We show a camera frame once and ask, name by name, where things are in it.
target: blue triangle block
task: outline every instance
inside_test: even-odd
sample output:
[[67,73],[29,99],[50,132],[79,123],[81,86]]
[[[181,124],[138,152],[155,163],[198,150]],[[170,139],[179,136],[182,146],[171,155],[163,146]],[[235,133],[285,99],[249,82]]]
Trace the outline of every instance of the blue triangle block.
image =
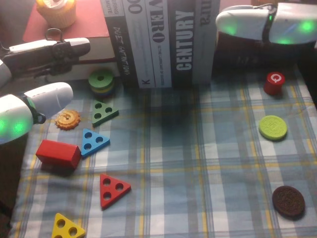
[[95,133],[91,130],[84,129],[83,143],[81,146],[81,155],[83,157],[87,157],[109,144],[110,140],[108,137]]

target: plaid tablecloth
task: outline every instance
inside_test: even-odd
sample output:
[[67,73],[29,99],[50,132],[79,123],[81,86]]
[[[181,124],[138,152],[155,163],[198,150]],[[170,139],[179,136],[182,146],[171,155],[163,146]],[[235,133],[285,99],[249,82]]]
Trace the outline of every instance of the plaid tablecloth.
[[[43,139],[81,147],[83,129],[92,129],[94,97],[86,82],[75,84],[67,109],[80,112],[79,126],[61,131],[52,119],[29,133],[10,237],[51,237],[57,212],[88,238],[317,237],[317,112],[299,71],[280,71],[286,84],[277,98],[263,92],[267,70],[183,91],[118,87],[105,102],[120,115],[95,128],[111,145],[61,176],[43,169],[35,152]],[[284,140],[259,134],[266,115],[286,121]],[[100,174],[132,186],[104,211]],[[301,220],[274,210],[281,185],[303,194]]]

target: red bottle cap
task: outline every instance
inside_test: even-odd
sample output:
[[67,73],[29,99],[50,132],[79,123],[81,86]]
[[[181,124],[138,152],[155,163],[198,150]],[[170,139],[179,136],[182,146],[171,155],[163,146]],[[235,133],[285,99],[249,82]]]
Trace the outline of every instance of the red bottle cap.
[[271,72],[267,75],[264,91],[269,95],[279,94],[282,85],[285,83],[285,76],[280,72]]

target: red rectangular block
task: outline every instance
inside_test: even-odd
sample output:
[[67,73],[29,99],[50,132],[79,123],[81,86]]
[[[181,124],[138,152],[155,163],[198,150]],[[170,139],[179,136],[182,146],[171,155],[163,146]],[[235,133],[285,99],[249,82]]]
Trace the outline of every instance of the red rectangular block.
[[51,140],[43,140],[36,156],[44,164],[76,168],[81,158],[77,145]]

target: book spine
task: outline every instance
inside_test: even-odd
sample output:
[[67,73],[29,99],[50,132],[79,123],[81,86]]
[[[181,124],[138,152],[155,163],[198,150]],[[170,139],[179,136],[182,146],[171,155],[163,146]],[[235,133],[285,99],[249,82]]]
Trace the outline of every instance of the book spine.
[[140,88],[154,88],[145,0],[122,0]]
[[171,87],[167,0],[145,0],[156,87]]
[[138,87],[122,0],[101,0],[101,4],[122,83],[125,87]]
[[220,0],[196,0],[193,84],[211,80]]
[[194,0],[169,0],[170,61],[174,88],[192,85]]

